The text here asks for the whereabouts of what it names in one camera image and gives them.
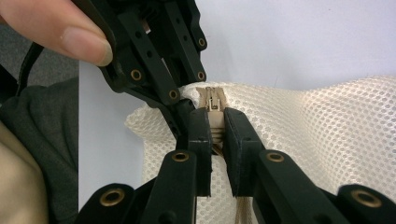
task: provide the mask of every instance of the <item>white mesh fabric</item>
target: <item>white mesh fabric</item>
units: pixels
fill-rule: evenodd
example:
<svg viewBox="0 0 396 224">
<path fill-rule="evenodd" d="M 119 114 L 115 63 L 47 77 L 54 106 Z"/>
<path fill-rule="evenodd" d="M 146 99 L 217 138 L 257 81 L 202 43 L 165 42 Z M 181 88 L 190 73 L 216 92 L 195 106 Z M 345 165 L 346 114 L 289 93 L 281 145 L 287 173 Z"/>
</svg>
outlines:
<svg viewBox="0 0 396 224">
<path fill-rule="evenodd" d="M 396 77 L 372 77 L 313 91 L 230 83 L 182 88 L 198 104 L 196 87 L 222 87 L 230 107 L 243 111 L 266 148 L 288 153 L 314 183 L 331 193 L 345 184 L 376 189 L 396 201 Z M 145 142 L 143 181 L 158 174 L 175 140 L 158 109 L 144 106 L 126 125 Z M 213 158 L 212 198 L 200 198 L 197 223 L 233 223 L 224 161 Z"/>
</svg>

